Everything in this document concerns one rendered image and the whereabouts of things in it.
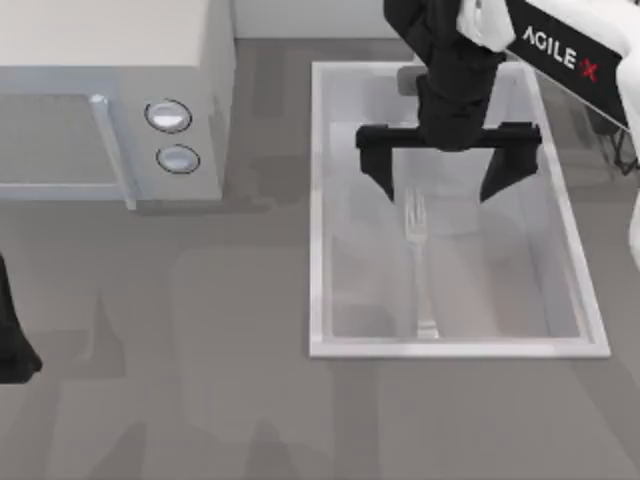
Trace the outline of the pale microwave oven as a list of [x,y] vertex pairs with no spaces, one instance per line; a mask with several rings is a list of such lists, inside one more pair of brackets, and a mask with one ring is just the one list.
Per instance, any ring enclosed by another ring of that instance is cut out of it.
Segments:
[[[0,95],[92,95],[118,102],[147,201],[221,199],[236,49],[231,0],[0,0]],[[152,128],[148,103],[174,99],[193,115],[177,134]],[[156,152],[195,150],[200,167],[174,175]]]

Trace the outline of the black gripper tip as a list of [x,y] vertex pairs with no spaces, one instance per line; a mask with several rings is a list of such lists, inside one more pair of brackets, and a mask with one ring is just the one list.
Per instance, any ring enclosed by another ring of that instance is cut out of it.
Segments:
[[18,320],[4,257],[0,254],[0,385],[28,383],[43,361]]

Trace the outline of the white sink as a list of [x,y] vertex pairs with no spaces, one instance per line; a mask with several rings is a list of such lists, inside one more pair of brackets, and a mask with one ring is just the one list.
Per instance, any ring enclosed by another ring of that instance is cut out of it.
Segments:
[[[491,154],[402,150],[395,200],[359,171],[365,123],[409,127],[405,62],[311,67],[309,353],[318,358],[607,358],[609,341],[539,82],[500,69],[487,122],[530,122],[538,172],[487,202]],[[414,261],[404,192],[425,197],[428,267],[440,337],[417,338]]]

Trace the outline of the small silver microwave knob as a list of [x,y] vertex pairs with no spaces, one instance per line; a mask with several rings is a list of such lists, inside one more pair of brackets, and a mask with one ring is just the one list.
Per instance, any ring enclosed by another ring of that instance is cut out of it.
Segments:
[[174,175],[189,175],[195,172],[201,164],[198,153],[182,144],[159,149],[155,158],[156,163],[164,171]]

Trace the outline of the microwave oven door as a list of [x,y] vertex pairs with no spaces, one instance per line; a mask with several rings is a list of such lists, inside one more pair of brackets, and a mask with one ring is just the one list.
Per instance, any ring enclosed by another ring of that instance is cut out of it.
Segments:
[[[0,201],[124,202],[89,96],[0,95]],[[131,136],[109,99],[132,167]]]

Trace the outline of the silver fork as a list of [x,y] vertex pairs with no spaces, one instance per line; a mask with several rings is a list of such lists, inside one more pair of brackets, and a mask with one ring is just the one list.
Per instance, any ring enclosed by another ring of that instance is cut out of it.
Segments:
[[425,197],[415,187],[404,192],[405,235],[414,261],[417,310],[417,338],[432,341],[440,337],[430,287],[428,267],[429,225]]

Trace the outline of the large silver microwave knob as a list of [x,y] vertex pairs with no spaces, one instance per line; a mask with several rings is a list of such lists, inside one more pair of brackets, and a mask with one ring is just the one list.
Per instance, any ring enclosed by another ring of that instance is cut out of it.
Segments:
[[166,134],[183,132],[193,121],[193,115],[188,107],[174,99],[148,103],[144,109],[144,117],[152,128]]

